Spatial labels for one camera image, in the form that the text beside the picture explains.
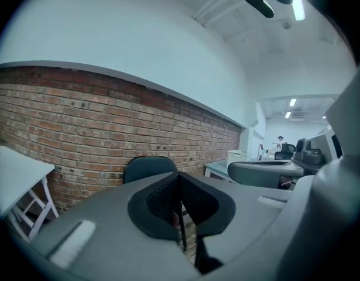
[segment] fluorescent light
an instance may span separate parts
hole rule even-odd
[[[294,16],[296,17],[296,20],[297,21],[304,20],[305,16],[304,16],[302,0],[293,0],[292,6],[293,6]]]

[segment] white folding table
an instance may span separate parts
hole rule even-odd
[[[47,187],[46,176],[53,169],[53,165],[34,160],[10,148],[0,146],[0,218],[3,219],[7,216],[17,232],[28,242],[38,233],[50,210],[53,211],[55,217],[59,216]],[[42,183],[46,193],[46,204],[32,191],[32,187],[38,182]],[[33,200],[22,211],[16,203],[26,193],[29,193]],[[42,212],[38,219],[33,222],[26,215],[26,212],[35,202],[42,208]],[[16,219],[24,221],[31,227],[29,236],[22,231]]]

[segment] computer monitor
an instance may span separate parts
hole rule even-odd
[[[326,163],[342,156],[340,143],[330,125],[310,139],[310,147],[320,149]]]

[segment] white ceiling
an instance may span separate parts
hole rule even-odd
[[[295,21],[291,5],[275,0],[268,0],[275,12],[273,19],[265,18],[244,0],[215,0],[200,16],[196,14],[210,0],[178,1],[194,13],[197,21],[222,37],[243,65],[248,81],[263,70],[266,75],[288,68],[311,70],[319,49],[332,56],[342,43],[331,24],[306,1],[303,21]],[[286,22],[291,25],[288,30],[282,27]]]
[[[321,121],[334,100],[335,98],[298,99],[294,106],[289,106],[290,99],[263,101],[260,104],[267,119],[284,118],[291,111],[290,121]]]

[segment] black office chair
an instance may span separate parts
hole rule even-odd
[[[141,156],[133,158],[124,168],[122,174],[123,184],[133,182],[142,178],[159,175],[163,173],[176,172],[177,167],[174,162],[162,156]],[[176,207],[176,213],[179,216],[181,238],[184,246],[184,251],[187,249],[185,225],[183,216],[187,211],[182,212],[182,203]]]
[[[283,143],[280,152],[275,153],[276,160],[291,159],[293,153],[296,151],[296,147],[289,143]]]

